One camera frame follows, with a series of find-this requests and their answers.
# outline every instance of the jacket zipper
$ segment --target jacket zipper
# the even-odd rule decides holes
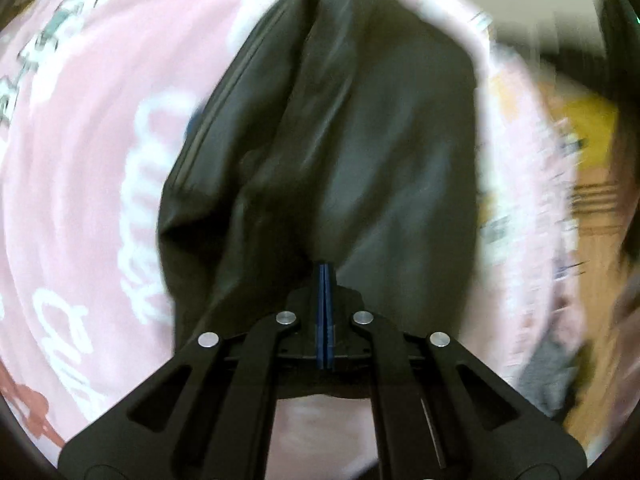
[[[260,48],[267,33],[270,32],[271,29],[278,23],[284,12],[289,9],[289,7],[289,2],[283,4],[283,6],[279,10],[277,10],[273,18],[264,25],[263,29],[260,31],[260,33],[258,33],[257,37],[251,42],[251,44],[243,47],[243,49],[238,53],[238,56],[236,56],[236,59],[228,69],[230,75],[228,78],[226,78],[226,83],[224,83],[221,88],[217,88],[214,91],[214,95],[210,99],[211,107],[208,113],[203,113],[201,115],[200,124],[198,125],[196,133],[193,136],[193,140],[185,150],[182,150],[182,153],[180,154],[180,157],[178,158],[178,161],[176,162],[174,168],[172,169],[171,175],[169,176],[169,182],[179,187],[184,185],[187,177],[191,172],[191,168],[193,167],[195,158],[198,154],[198,151],[200,150],[202,142],[204,141],[205,134],[211,126],[211,123],[216,118],[216,115],[220,111],[220,108],[222,108],[225,104],[226,99],[229,97],[229,94],[231,94],[232,89],[236,86],[236,83],[240,79],[247,65]]]

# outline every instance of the pink blanket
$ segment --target pink blanket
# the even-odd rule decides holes
[[[38,0],[0,37],[0,391],[54,463],[172,354],[162,183],[191,114],[274,1]],[[561,227],[575,161],[521,60],[490,50],[478,9],[401,1],[476,61],[487,216],[460,337],[515,384],[559,294],[558,338],[582,338],[575,273],[554,280],[572,257]],[[331,435],[335,449],[311,451]],[[278,408],[269,478],[348,478],[375,455],[368,401],[295,399]]]

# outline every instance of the yellow object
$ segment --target yellow object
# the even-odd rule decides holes
[[[484,226],[495,214],[495,195],[483,193],[478,200],[478,227]]]
[[[513,121],[518,115],[518,101],[516,94],[508,88],[507,83],[500,74],[493,76],[489,81],[489,89],[492,95],[498,98],[500,111],[509,121]]]
[[[578,138],[585,140],[580,168],[608,166],[609,143],[618,116],[616,106],[599,96],[589,95],[565,103],[563,111]]]

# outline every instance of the black cloth fold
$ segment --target black cloth fold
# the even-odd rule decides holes
[[[466,51],[397,0],[279,0],[163,189],[176,347],[249,330],[317,260],[402,330],[457,334],[476,250],[475,88]]]

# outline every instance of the gray fabric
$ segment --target gray fabric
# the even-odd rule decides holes
[[[578,368],[574,357],[547,333],[524,369],[517,391],[547,416],[564,406],[569,386]]]

